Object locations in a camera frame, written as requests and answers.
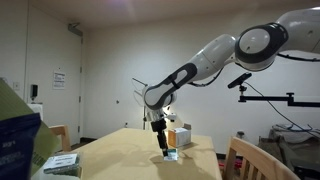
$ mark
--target ceiling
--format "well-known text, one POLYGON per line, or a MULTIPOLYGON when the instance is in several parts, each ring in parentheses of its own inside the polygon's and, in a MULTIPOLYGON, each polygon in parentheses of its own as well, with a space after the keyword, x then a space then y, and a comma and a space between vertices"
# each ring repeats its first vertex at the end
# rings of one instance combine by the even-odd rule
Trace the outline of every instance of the ceiling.
POLYGON ((159 21, 189 15, 292 4, 320 6, 319 0, 31 0, 69 22, 86 29, 159 21))

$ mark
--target table surface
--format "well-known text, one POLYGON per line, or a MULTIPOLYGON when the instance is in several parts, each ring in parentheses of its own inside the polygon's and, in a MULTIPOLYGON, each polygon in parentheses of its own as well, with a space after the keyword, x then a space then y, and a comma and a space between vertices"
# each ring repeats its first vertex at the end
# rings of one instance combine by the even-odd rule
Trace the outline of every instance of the table surface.
POLYGON ((178 161, 164 161, 157 134, 123 128, 75 151, 82 153, 81 179, 221 179, 211 137, 192 135, 178 161))

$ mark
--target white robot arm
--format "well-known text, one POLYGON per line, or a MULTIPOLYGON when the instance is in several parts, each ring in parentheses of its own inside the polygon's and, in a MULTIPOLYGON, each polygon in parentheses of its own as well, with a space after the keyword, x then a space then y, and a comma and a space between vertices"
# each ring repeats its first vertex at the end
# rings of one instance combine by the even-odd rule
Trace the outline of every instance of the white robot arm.
POLYGON ((320 47, 319 42, 320 8, 291 11, 274 23, 247 29, 237 38, 227 34, 217 37, 162 82, 145 87, 144 103, 153 116, 152 129, 158 132, 164 156, 167 155, 163 132, 166 125, 161 109, 175 101, 175 91, 181 86, 205 79, 229 63, 249 71, 261 71, 272 65, 279 52, 313 52, 320 47))

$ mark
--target cardboard box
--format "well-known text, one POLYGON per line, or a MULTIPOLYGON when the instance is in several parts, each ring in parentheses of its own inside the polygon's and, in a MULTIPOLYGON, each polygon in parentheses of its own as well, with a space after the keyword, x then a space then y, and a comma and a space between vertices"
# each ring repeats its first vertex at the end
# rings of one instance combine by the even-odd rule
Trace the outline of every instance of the cardboard box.
POLYGON ((172 147, 180 147, 191 143, 191 125, 184 124, 181 128, 168 131, 168 144, 172 147))

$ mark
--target chair backrest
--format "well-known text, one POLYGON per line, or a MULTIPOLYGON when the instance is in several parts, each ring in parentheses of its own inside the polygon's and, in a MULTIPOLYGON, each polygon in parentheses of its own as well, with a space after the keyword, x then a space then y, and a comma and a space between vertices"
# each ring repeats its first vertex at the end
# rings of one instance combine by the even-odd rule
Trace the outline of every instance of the chair backrest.
POLYGON ((259 147, 244 140, 232 137, 223 171, 223 179, 234 177, 236 155, 243 156, 240 179, 299 180, 299 178, 279 160, 259 147))
POLYGON ((66 151, 66 152, 71 151, 68 126, 66 125, 51 126, 50 129, 52 133, 55 134, 56 136, 61 135, 62 151, 66 151))

